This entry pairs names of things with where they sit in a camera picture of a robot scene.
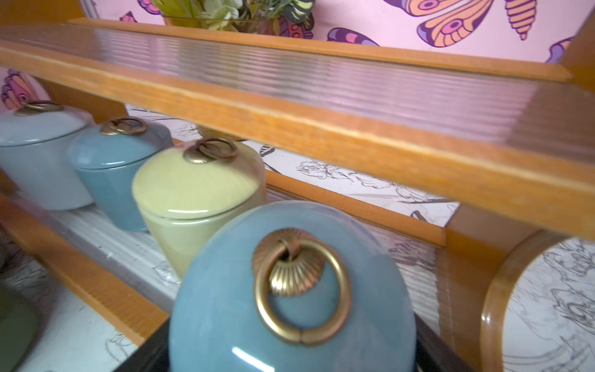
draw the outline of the wooden shelf edge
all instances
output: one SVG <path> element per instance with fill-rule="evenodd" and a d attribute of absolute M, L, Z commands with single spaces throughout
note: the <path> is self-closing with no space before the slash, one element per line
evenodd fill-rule
<path fill-rule="evenodd" d="M 267 170 L 267 185 L 298 198 L 330 205 L 360 220 L 441 248 L 446 244 L 444 228 L 417 218 L 389 211 L 269 170 Z"/>
<path fill-rule="evenodd" d="M 595 239 L 595 171 L 584 163 L 146 74 L 17 43 L 0 42 L 0 64 L 511 218 Z"/>
<path fill-rule="evenodd" d="M 322 40 L 294 39 L 290 37 L 279 38 L 278 36 L 219 32 L 188 27 L 98 20 L 94 18 L 76 18 L 68 22 L 81 26 L 103 27 L 106 29 L 150 33 L 155 35 L 263 46 L 266 48 L 352 57 L 373 61 L 395 62 L 473 73 L 553 80 L 558 82 L 567 82 L 572 79 L 572 74 L 564 66 L 559 64 L 475 57 L 441 52 L 415 51 L 411 49 L 355 45 L 349 43 L 333 43 Z"/>
<path fill-rule="evenodd" d="M 0 195 L 0 225 L 66 287 L 141 345 L 169 315 Z"/>

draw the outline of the brass ring pull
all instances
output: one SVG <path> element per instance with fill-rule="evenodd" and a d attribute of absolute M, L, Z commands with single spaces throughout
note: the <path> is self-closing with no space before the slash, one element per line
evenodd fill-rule
<path fill-rule="evenodd" d="M 30 110 L 37 110 L 41 112 L 62 111 L 64 107 L 54 101 L 27 101 L 23 104 Z"/>
<path fill-rule="evenodd" d="M 339 282 L 339 301 L 333 316 L 328 322 L 318 328 L 301 330 L 284 323 L 275 314 L 268 301 L 270 290 L 269 276 L 271 275 L 275 263 L 287 253 L 287 247 L 284 243 L 279 243 L 274 249 L 271 249 L 267 256 L 262 260 L 262 264 L 258 269 L 254 282 L 254 300 L 256 302 L 258 315 L 275 335 L 287 342 L 315 345 L 329 340 L 345 324 L 349 311 L 351 310 L 351 282 L 349 281 L 347 268 L 337 253 L 330 247 L 315 239 L 299 239 L 299 244 L 303 248 L 309 248 L 322 254 L 331 264 L 335 275 L 337 276 Z"/>
<path fill-rule="evenodd" d="M 229 146 L 229 151 L 223 151 L 211 142 L 221 142 Z M 233 141 L 220 137 L 199 139 L 184 151 L 184 159 L 189 162 L 202 164 L 216 159 L 232 159 L 237 156 L 237 146 Z"/>
<path fill-rule="evenodd" d="M 43 112 L 56 112 L 64 110 L 64 106 L 54 101 L 26 101 L 23 106 L 16 110 L 16 116 L 37 115 Z"/>
<path fill-rule="evenodd" d="M 129 122 L 139 123 L 140 127 L 133 127 Z M 147 131 L 149 126 L 145 120 L 134 116 L 119 117 L 111 119 L 102 124 L 100 132 L 102 135 L 128 135 L 138 136 Z"/>

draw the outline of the dark green object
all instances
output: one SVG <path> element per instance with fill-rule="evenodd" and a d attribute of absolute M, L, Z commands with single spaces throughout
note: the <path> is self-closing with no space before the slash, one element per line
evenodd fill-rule
<path fill-rule="evenodd" d="M 304 22 L 314 6 L 315 0 L 292 0 L 281 11 L 281 15 L 292 23 Z"/>
<path fill-rule="evenodd" d="M 39 325 L 33 305 L 0 283 L 0 372 L 10 372 L 27 352 Z"/>

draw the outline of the pale green canister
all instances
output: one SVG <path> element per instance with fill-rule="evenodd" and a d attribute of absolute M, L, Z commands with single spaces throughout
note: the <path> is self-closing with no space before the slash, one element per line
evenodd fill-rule
<path fill-rule="evenodd" d="M 180 278 L 219 228 L 264 204 L 261 156 L 211 137 L 161 151 L 136 173 L 132 194 L 147 228 Z"/>

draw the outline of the wall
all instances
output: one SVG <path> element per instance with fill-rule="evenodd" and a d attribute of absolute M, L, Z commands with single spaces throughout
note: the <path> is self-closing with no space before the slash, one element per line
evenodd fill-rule
<path fill-rule="evenodd" d="M 163 24 L 150 0 L 94 3 L 103 19 Z M 280 28 L 282 36 L 558 62 L 594 5 L 595 0 L 317 0 L 312 32 L 284 20 Z"/>

